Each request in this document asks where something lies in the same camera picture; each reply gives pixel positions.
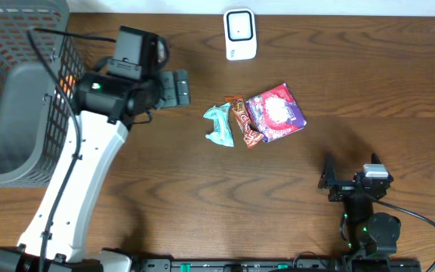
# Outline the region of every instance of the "black square outline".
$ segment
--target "black square outline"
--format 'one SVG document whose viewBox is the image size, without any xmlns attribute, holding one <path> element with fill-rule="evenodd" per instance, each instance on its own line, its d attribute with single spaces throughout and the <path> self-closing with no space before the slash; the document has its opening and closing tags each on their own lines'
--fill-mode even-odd
<svg viewBox="0 0 435 272">
<path fill-rule="evenodd" d="M 251 36 L 247 39 L 232 39 L 230 35 L 230 14 L 239 14 L 239 13 L 247 13 L 249 15 L 249 23 L 250 23 L 249 27 L 251 28 Z M 253 33 L 253 18 L 251 16 L 251 12 L 249 11 L 231 11 L 226 15 L 226 22 L 227 22 L 227 38 L 231 42 L 249 41 L 253 39 L 253 37 L 255 36 L 255 34 Z"/>
</svg>

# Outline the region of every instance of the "wooden surface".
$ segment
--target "wooden surface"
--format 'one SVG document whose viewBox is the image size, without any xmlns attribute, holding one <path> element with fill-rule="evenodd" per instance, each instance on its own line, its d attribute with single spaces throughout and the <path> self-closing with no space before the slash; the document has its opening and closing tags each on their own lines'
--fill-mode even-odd
<svg viewBox="0 0 435 272">
<path fill-rule="evenodd" d="M 190 73 L 192 106 L 162 110 L 134 127 L 103 185 L 88 251 L 122 247 L 175 258 L 293 258 L 347 249 L 342 204 L 318 190 L 323 155 L 351 178 L 372 151 L 396 180 L 384 201 L 435 221 L 435 18 L 256 18 L 258 55 L 230 62 L 221 16 L 72 14 L 69 29 L 116 38 L 120 25 L 165 36 L 169 69 Z M 113 45 L 79 42 L 85 62 Z M 202 114 L 225 95 L 260 94 L 287 82 L 308 124 L 247 150 L 205 139 Z M 0 189 L 0 246 L 15 245 L 41 189 Z M 405 214 L 396 257 L 435 259 L 435 229 Z"/>
</svg>

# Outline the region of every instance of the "plastic bin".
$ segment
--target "plastic bin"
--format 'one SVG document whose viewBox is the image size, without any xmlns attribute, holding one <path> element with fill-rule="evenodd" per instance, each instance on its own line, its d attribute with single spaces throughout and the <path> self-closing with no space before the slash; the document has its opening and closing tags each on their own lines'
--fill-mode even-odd
<svg viewBox="0 0 435 272">
<path fill-rule="evenodd" d="M 46 187 L 51 179 L 69 113 L 37 62 L 26 28 L 64 31 L 68 17 L 65 0 L 0 1 L 0 187 Z M 71 98 L 71 81 L 85 72 L 72 39 L 35 32 L 35 40 Z M 24 88 L 5 84 L 8 79 Z"/>
</svg>

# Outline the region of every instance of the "white wall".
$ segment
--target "white wall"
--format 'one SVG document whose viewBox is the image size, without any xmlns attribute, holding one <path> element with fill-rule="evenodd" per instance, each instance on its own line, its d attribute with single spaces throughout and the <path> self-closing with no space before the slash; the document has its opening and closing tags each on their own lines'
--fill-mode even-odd
<svg viewBox="0 0 435 272">
<path fill-rule="evenodd" d="M 435 0 L 67 0 L 72 12 L 435 16 Z"/>
</svg>

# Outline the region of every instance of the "pink and purple package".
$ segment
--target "pink and purple package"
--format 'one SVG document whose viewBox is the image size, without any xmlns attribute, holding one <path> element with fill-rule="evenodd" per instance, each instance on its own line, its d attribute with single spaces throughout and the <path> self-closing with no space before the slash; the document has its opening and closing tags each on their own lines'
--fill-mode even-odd
<svg viewBox="0 0 435 272">
<path fill-rule="evenodd" d="M 299 131 L 307 124 L 286 83 L 251 98 L 246 107 L 265 143 Z"/>
</svg>

